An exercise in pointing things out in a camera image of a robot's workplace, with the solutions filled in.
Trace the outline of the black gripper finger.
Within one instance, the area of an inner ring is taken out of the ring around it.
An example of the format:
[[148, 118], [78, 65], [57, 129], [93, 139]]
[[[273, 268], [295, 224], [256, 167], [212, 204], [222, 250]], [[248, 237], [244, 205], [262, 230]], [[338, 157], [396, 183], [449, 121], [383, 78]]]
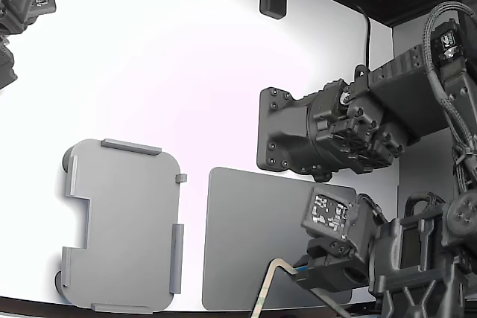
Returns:
[[305, 289], [338, 293], [369, 285], [367, 263], [355, 258], [302, 257], [295, 270], [295, 282]]
[[312, 238], [308, 242], [306, 253], [312, 258], [331, 255], [335, 258], [350, 257], [355, 254], [354, 246], [348, 240], [338, 240], [328, 237]]

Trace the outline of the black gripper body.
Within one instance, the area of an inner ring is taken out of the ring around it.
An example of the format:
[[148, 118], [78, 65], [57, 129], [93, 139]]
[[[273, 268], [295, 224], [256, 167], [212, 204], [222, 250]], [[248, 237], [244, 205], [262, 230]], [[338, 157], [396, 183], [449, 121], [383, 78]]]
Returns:
[[394, 219], [379, 227], [369, 291], [381, 317], [463, 317], [467, 257], [442, 245], [440, 214]]

